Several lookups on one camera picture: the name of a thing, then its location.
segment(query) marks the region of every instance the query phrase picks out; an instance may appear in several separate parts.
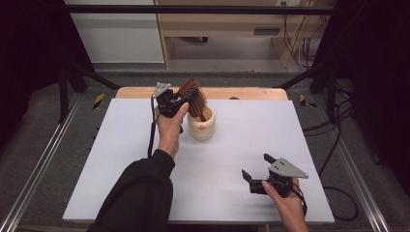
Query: white wall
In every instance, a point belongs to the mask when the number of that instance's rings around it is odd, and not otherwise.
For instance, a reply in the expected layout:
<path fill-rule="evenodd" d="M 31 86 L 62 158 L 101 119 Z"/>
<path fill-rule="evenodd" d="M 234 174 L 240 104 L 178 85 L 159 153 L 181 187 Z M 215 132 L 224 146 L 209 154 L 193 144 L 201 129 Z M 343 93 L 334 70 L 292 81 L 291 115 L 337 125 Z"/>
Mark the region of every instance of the white wall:
<path fill-rule="evenodd" d="M 66 4 L 153 5 L 153 0 L 65 0 Z M 72 14 L 93 63 L 163 63 L 154 14 Z"/>

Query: hand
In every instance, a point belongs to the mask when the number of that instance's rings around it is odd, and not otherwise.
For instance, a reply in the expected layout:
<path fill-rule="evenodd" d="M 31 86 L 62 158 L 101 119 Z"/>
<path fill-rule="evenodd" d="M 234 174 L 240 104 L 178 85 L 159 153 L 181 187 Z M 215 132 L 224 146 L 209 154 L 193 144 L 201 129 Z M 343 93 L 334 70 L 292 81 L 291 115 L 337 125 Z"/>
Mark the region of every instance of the hand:
<path fill-rule="evenodd" d="M 299 186 L 298 178 L 293 178 L 292 181 L 296 186 Z M 308 231 L 301 199 L 293 192 L 288 197 L 282 198 L 271 184 L 262 181 L 262 185 L 277 205 L 286 230 L 289 232 Z"/>
<path fill-rule="evenodd" d="M 189 105 L 185 102 L 178 113 L 173 118 L 167 118 L 163 115 L 157 120 L 158 131 L 160 132 L 160 144 L 158 148 L 168 153 L 171 157 L 175 155 L 179 149 L 179 135 L 182 121 L 188 112 Z"/>

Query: white tabletop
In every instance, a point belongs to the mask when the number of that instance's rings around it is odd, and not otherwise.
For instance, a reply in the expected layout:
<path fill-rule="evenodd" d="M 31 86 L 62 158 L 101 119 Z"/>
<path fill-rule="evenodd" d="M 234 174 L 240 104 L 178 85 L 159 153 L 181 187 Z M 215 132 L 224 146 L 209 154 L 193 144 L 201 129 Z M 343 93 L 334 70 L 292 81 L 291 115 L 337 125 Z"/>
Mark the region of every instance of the white tabletop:
<path fill-rule="evenodd" d="M 292 101 L 208 100 L 217 115 L 213 137 L 198 141 L 185 132 L 171 174 L 170 223 L 269 223 L 280 221 L 267 195 L 249 193 L 241 170 L 253 179 L 269 176 L 263 154 L 286 158 L 308 175 L 300 179 L 307 223 L 335 222 Z M 152 122 L 150 100 L 114 99 L 63 215 L 92 222 L 124 169 L 147 157 Z M 159 138 L 156 132 L 154 148 Z"/>

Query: cup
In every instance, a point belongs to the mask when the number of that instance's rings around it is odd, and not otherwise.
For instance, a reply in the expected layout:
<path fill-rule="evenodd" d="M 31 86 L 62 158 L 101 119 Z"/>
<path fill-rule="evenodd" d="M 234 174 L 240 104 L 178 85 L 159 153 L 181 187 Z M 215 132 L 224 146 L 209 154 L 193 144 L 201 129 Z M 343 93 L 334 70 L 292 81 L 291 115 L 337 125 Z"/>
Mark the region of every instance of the cup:
<path fill-rule="evenodd" d="M 205 122 L 202 122 L 199 117 L 192 118 L 188 114 L 188 132 L 190 136 L 198 140 L 206 140 L 214 135 L 216 127 L 217 115 L 214 110 L 205 105 L 203 110 Z"/>

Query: wooden brush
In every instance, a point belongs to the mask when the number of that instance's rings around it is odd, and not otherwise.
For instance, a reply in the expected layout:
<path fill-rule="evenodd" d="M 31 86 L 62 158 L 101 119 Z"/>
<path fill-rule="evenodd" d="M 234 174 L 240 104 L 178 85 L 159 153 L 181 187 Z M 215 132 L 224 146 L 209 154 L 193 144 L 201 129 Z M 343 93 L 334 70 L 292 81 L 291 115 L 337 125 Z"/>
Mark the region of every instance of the wooden brush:
<path fill-rule="evenodd" d="M 205 108 L 206 97 L 202 92 L 201 87 L 199 86 L 199 81 L 196 79 L 189 79 L 187 80 L 179 89 L 178 96 L 180 98 L 184 98 L 186 96 L 190 96 L 189 104 L 190 108 L 188 113 L 192 118 L 199 117 L 202 122 L 206 122 L 206 118 L 203 115 L 203 111 Z"/>

